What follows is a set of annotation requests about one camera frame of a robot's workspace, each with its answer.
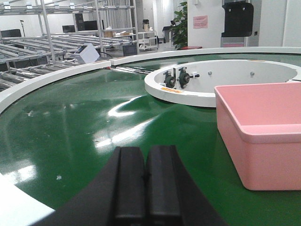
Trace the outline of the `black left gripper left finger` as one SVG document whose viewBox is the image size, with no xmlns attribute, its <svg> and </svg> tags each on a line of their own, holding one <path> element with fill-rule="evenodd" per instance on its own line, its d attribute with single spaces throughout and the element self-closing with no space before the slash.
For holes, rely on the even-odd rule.
<svg viewBox="0 0 301 226">
<path fill-rule="evenodd" d="M 132 226 L 145 217 L 144 159 L 138 147 L 116 147 L 96 177 L 37 226 Z"/>
</svg>

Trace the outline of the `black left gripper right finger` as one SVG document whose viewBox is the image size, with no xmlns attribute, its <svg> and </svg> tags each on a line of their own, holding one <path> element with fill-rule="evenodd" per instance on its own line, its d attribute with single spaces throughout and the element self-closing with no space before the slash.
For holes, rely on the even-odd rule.
<svg viewBox="0 0 301 226">
<path fill-rule="evenodd" d="M 148 153 L 147 224 L 225 226 L 186 170 L 176 146 L 156 145 Z"/>
</svg>

